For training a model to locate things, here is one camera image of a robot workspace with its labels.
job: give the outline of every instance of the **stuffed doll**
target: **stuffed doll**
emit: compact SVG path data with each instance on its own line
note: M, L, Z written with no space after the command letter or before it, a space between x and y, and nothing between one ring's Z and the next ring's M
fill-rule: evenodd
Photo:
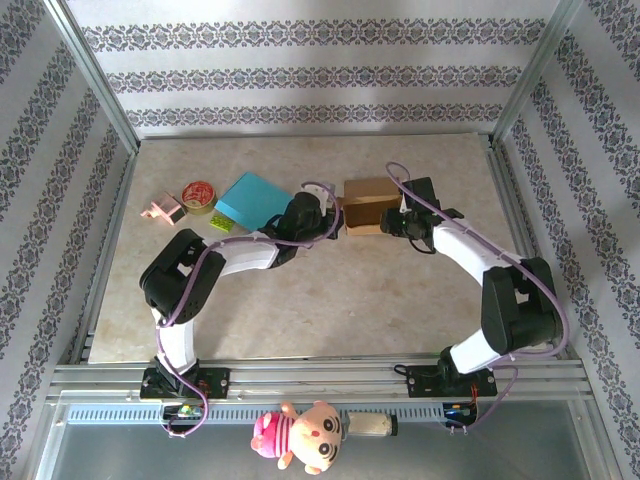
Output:
M334 462L342 442L340 415L326 402L298 416L293 405L282 404L282 413L267 413L253 428L251 448L266 458L278 458L278 468L289 466L293 456L305 464L305 471L317 475Z

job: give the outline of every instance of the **floor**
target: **floor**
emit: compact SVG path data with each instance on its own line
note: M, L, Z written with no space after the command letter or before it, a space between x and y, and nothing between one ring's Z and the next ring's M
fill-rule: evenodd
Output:
M179 194L198 179L224 192L252 171L292 193L302 181L321 180L340 194L346 179L384 176L390 160L413 178L431 176L443 207L513 249L476 134L144 142L90 363L151 359L154 323L141 273L180 228L221 236L210 216L189 215L176 227L141 218L158 193ZM478 285L447 257L342 230L282 268L221 279L196 319L196 352L203 359L439 352L479 328L479 312Z

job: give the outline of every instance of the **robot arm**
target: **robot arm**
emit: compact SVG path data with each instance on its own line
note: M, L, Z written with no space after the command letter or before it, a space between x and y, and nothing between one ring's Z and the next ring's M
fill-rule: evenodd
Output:
M430 178L405 182L404 186L440 208ZM445 212L458 223L469 225L460 212L453 209ZM423 241L429 253L446 255L482 287L481 328L463 342L442 351L439 367L445 381L455 383L460 376L482 370L504 355L562 335L562 322L544 294L509 262L452 221L442 220L403 196L400 208L385 212L381 228L397 237ZM554 292L551 271L543 259L523 259L515 253L506 256Z
M404 185L439 208L440 203L435 198L429 178ZM339 214L335 210L323 211L321 206L324 205L326 197L323 198L318 191L298 193L277 219L277 225L274 218L259 232L248 236L256 240L263 237L288 241L316 238L328 231L335 215ZM453 209L445 212L452 218L462 218L462 214ZM429 253L446 255L482 287L481 328L463 342L445 348L440 355L438 381L445 387L443 391L504 355L561 336L561 321L539 289L507 261L491 253L452 222L443 221L405 198L401 208L385 212L380 225L385 233L423 241ZM329 238L336 237L334 232ZM160 325L175 310L190 280L191 273L182 273L184 267L192 267L206 248L205 241L192 230L183 230L142 275L140 286ZM164 356L159 356L157 369L178 396L185 392L184 386L171 374L168 362L180 375L187 378L197 375L193 319L204 306L218 278L249 269L280 266L294 258L296 251L297 247L250 241L229 242L206 255L175 324L159 329ZM516 254L508 256L553 291L550 269L544 260L522 259Z
M204 307L217 280L245 270L275 268L293 259L298 247L261 242L260 239L307 242L326 234L334 223L335 216L339 215L335 209L326 208L327 199L328 194L321 188L307 185L289 202L282 215L276 215L259 231L246 235L249 241L229 241L207 253L187 302L171 326L162 325L174 312L187 290L187 284L193 275L188 270L212 242L205 241L193 230L182 230L145 270L140 278L140 287L156 323L162 326L158 329L158 335L164 352L158 355L156 367L178 396L186 393L186 390L171 370L186 378L197 376L198 361L193 342L194 317ZM337 238L341 222L342 219L339 218L337 228L328 238Z

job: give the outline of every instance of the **blue sticky note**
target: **blue sticky note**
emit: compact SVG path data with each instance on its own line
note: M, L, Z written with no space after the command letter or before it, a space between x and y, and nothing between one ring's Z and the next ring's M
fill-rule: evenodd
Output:
M293 197L251 172L242 175L216 203L216 210L249 231L284 213Z

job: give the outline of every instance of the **cylindrical object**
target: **cylindrical object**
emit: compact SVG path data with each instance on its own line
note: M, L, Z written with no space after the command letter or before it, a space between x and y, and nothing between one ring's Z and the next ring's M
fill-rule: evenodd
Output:
M349 435L388 437L398 435L398 417L386 413L349 412Z
M207 182L193 182L182 191L182 203L187 212L194 215L204 215L213 210L216 204L216 194Z

